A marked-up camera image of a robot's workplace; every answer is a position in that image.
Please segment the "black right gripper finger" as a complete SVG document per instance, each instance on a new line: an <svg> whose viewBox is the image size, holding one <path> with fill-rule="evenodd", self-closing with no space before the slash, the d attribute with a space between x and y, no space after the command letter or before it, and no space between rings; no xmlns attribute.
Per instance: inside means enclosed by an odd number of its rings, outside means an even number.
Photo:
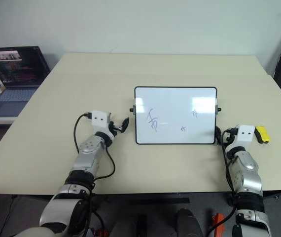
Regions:
<svg viewBox="0 0 281 237"><path fill-rule="evenodd" d="M215 138L217 140L217 145L219 145L219 146L222 145L221 135L222 135L221 129L218 126L216 126L215 127Z"/></svg>

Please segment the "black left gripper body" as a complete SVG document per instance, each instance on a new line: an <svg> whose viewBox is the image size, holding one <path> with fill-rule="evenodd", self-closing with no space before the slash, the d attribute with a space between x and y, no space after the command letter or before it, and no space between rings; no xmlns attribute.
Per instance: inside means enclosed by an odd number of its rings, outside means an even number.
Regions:
<svg viewBox="0 0 281 237"><path fill-rule="evenodd" d="M110 131L113 135L117 135L117 133L118 133L118 132L121 132L121 130L122 130L122 127L119 127L119 126L114 125L114 122L113 122L113 121L110 121L110 122L109 122L108 128L109 128L109 131Z"/></svg>

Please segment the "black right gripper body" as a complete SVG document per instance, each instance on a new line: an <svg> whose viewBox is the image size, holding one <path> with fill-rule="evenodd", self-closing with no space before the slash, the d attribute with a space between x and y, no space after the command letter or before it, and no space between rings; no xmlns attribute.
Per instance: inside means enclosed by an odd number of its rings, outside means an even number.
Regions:
<svg viewBox="0 0 281 237"><path fill-rule="evenodd" d="M229 128L222 132L221 134L221 144L222 145L230 145L235 140L235 136L238 133L237 128Z"/></svg>

